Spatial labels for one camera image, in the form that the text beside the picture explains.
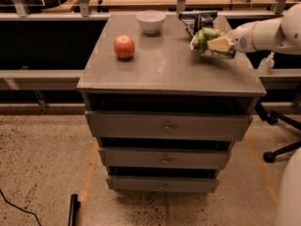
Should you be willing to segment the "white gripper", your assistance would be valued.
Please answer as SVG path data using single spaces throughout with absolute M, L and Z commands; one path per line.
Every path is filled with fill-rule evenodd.
M 222 36 L 208 40 L 208 48 L 213 51 L 228 52 L 233 47 L 240 53 L 253 53 L 255 48 L 252 42 L 252 30 L 252 26 L 240 25 L 230 32 L 231 38 Z

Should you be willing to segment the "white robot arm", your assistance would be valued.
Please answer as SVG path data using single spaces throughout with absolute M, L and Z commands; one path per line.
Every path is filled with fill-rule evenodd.
M 268 50 L 279 54 L 301 54 L 301 5 L 289 8 L 281 17 L 246 23 L 223 36 L 207 41 L 216 52 L 234 49 L 240 53 Z

